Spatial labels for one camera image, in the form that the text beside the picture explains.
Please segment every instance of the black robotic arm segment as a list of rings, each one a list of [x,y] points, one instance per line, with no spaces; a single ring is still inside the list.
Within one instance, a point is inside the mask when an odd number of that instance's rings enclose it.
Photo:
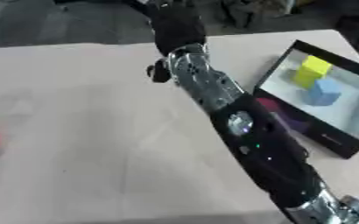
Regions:
[[[230,120],[240,120],[236,118],[240,113],[253,123],[237,135],[232,127],[239,121]],[[250,94],[244,93],[210,118],[238,163],[276,204],[298,207],[320,193],[320,178],[306,163],[305,149]]]

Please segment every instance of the table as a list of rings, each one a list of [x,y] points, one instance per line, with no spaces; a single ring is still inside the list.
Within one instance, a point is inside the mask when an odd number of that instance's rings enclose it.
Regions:
[[[295,39],[359,62],[336,31],[208,42],[215,68],[251,89]],[[157,57],[153,44],[0,48],[0,224],[285,221],[191,99],[150,82]],[[359,154],[301,142],[338,196],[359,197]]]

